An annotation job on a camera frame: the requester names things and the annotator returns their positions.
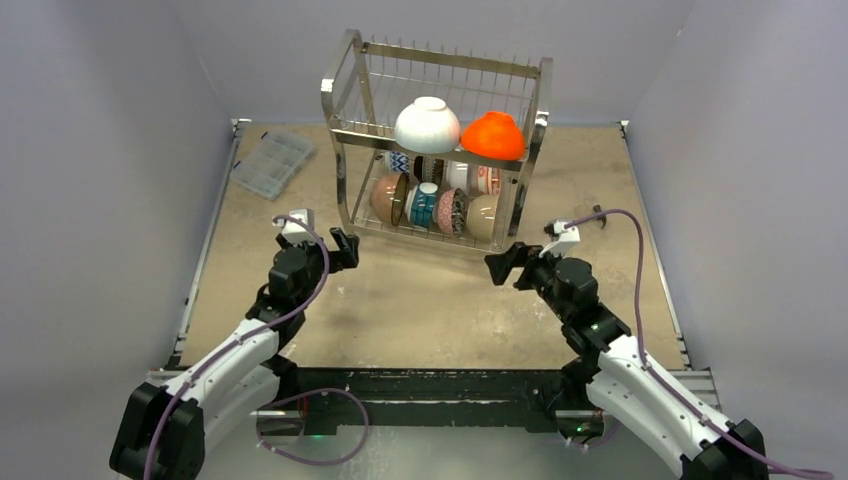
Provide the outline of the tan glossy dark-rimmed bowl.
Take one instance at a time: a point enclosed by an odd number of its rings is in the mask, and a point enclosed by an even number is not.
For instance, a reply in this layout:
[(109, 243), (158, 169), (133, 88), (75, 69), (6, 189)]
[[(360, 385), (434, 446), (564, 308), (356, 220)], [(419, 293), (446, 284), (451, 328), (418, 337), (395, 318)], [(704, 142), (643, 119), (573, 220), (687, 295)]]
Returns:
[(404, 172), (389, 172), (374, 184), (369, 198), (373, 215), (385, 226), (396, 227), (409, 192), (410, 177)]

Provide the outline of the black white floral bowl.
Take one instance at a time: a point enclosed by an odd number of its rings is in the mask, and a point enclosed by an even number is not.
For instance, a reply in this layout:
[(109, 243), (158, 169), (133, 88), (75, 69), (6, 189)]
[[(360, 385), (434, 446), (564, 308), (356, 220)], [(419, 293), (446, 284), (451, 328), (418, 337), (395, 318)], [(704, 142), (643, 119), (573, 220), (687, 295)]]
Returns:
[(461, 188), (443, 192), (434, 209), (434, 220), (445, 235), (460, 237), (465, 229), (468, 196)]

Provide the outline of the orange floral patterned bowl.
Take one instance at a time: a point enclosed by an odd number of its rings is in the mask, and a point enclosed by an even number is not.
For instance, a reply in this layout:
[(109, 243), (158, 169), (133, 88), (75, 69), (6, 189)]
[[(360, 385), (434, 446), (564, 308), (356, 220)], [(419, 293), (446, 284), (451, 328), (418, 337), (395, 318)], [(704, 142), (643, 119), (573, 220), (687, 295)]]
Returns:
[(476, 186), (481, 194), (499, 195), (501, 191), (501, 170), (494, 167), (478, 166)]

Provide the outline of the red orange bowl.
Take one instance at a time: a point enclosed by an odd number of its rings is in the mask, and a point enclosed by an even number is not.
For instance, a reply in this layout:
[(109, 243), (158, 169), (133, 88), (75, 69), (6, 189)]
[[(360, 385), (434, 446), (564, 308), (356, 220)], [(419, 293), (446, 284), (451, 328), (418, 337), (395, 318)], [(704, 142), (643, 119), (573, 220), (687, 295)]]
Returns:
[(513, 117), (489, 111), (471, 122), (460, 137), (464, 150), (493, 160), (519, 161), (525, 153), (522, 130)]

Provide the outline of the stainless steel dish rack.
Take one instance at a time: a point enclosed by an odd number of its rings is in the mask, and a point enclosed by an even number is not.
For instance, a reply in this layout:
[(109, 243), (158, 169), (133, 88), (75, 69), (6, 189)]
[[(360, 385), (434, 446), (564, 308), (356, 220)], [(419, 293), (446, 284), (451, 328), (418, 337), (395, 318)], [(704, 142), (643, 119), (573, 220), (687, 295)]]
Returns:
[[(549, 57), (522, 61), (345, 31), (320, 86), (343, 227), (483, 251), (512, 243), (549, 123), (553, 73)], [(461, 142), (491, 112), (520, 131), (523, 145), (513, 159)], [(448, 189), (449, 168), (464, 165), (465, 193), (497, 201), (490, 236), (442, 233), (435, 225), (413, 225), (404, 215), (380, 219), (369, 195), (393, 166), (393, 152), (408, 158), (409, 185), (431, 182)]]

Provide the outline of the plain white bowl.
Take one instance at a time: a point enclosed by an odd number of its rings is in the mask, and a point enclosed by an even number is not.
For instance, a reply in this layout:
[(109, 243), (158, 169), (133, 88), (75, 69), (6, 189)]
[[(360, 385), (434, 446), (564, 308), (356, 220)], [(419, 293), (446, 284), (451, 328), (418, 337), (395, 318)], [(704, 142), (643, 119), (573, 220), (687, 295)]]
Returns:
[(454, 151), (460, 133), (457, 116), (443, 99), (434, 96), (416, 98), (399, 113), (394, 125), (396, 143), (421, 154)]

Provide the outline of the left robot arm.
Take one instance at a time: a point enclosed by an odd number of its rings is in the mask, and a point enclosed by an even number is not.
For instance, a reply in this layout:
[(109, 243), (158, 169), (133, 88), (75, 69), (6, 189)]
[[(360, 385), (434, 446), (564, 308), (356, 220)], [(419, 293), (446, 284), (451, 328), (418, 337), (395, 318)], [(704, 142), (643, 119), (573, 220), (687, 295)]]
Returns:
[(296, 364), (279, 352), (328, 276), (359, 264), (359, 237), (339, 228), (330, 234), (335, 251), (308, 228), (284, 227), (268, 280), (229, 337), (178, 376), (132, 392), (109, 458), (113, 471), (129, 479), (194, 479), (242, 418), (262, 407), (305, 404), (311, 394), (301, 389)]

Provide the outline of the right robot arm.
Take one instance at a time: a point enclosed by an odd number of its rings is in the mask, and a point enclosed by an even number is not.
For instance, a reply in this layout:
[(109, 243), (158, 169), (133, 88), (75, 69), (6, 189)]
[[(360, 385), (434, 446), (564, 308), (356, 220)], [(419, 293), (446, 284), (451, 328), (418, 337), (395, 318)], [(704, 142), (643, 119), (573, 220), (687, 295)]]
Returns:
[(764, 438), (688, 390), (639, 346), (629, 327), (599, 299), (590, 263), (513, 244), (484, 258), (494, 284), (515, 268), (513, 286), (534, 291), (561, 321), (577, 359), (563, 370), (564, 399), (591, 403), (618, 420), (679, 479), (766, 479)]

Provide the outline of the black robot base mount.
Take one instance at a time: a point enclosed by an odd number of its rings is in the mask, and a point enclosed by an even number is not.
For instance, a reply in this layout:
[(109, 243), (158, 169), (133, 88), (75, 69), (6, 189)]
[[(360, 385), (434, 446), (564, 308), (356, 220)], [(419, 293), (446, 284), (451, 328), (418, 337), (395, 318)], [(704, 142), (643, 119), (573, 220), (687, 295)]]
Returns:
[(308, 435), (341, 426), (522, 428), (587, 442), (605, 416), (556, 369), (299, 367), (276, 356), (271, 397)]

